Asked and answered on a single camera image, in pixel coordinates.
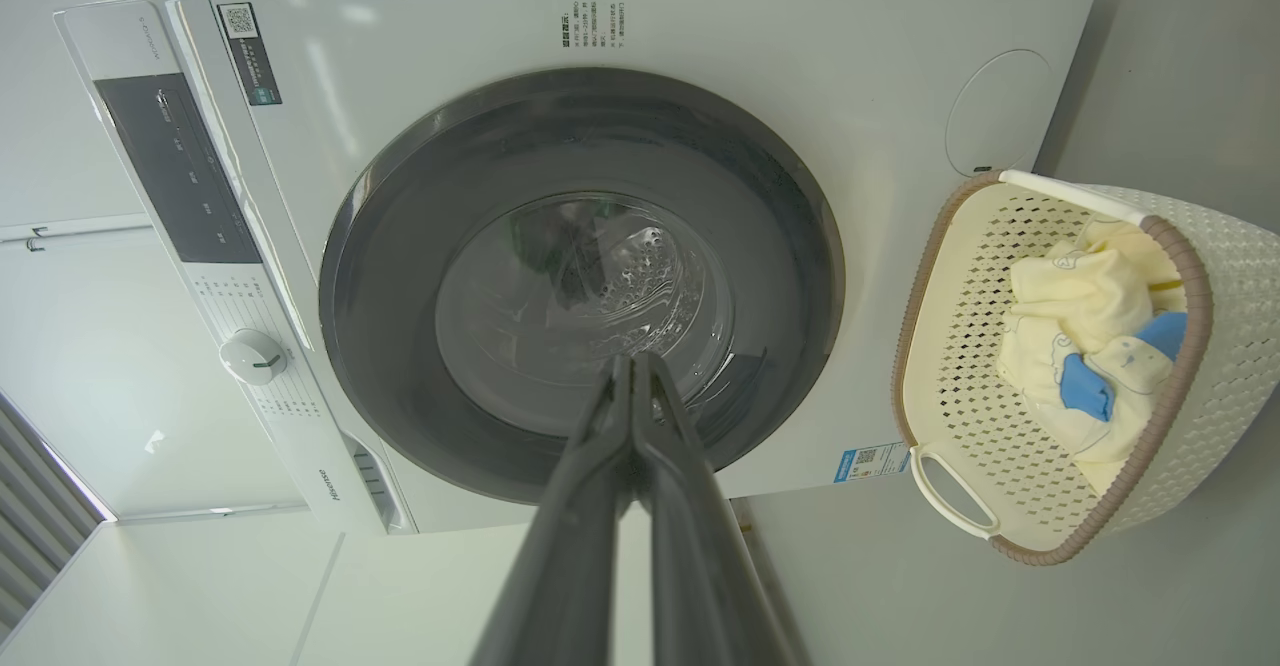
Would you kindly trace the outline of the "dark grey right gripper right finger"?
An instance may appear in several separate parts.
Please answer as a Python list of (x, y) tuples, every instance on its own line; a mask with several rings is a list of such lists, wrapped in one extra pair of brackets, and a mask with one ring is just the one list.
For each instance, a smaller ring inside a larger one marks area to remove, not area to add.
[(634, 360), (634, 447), (652, 516), (658, 665), (794, 665), (666, 362)]

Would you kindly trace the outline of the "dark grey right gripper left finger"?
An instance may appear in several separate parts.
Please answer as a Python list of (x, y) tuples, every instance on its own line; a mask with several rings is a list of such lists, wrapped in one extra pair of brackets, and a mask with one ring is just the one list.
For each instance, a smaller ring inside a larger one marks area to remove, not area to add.
[(608, 665), (628, 507), (634, 361), (604, 368), (543, 493), (472, 665)]

